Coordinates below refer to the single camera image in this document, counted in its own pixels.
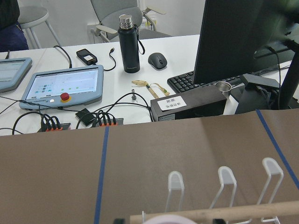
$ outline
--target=device screen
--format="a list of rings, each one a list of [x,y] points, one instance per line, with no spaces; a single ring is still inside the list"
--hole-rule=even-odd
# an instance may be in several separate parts
[[[13,80],[24,61],[0,62],[0,82]]]
[[[26,99],[40,99],[69,94],[95,92],[98,69],[36,76]]]

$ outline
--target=white label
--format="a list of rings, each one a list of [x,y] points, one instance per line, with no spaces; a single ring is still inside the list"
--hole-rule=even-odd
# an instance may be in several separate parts
[[[87,55],[85,57],[83,57],[86,61],[90,61],[93,59],[93,57],[91,57],[90,55]]]
[[[185,103],[185,101],[181,96],[160,100],[158,101],[158,104],[162,111],[167,111],[167,110],[177,109],[182,106],[187,106],[187,104]]]
[[[169,114],[169,115],[165,115],[163,117],[159,117],[159,121],[164,121],[164,120],[175,120],[176,115],[173,114]]]

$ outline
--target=wooden rod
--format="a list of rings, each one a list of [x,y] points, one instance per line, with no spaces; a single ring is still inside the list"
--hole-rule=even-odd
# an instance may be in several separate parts
[[[280,202],[272,204],[247,205],[231,208],[189,210],[167,213],[146,214],[146,220],[159,215],[173,214],[183,216],[194,222],[212,223],[214,218],[221,218],[227,221],[243,220],[250,218],[291,216],[299,215],[299,201]],[[141,224],[142,215],[130,216],[130,224]]]

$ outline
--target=water bottle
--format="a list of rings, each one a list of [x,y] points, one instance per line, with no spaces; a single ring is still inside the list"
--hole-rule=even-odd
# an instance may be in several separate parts
[[[125,72],[135,73],[140,70],[138,55],[138,27],[132,24],[131,15],[120,16],[118,34],[121,44],[122,63]]]

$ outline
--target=person's leg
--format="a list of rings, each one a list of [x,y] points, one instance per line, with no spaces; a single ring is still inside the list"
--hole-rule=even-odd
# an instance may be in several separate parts
[[[28,50],[27,40],[18,22],[0,30],[0,52],[8,50]]]

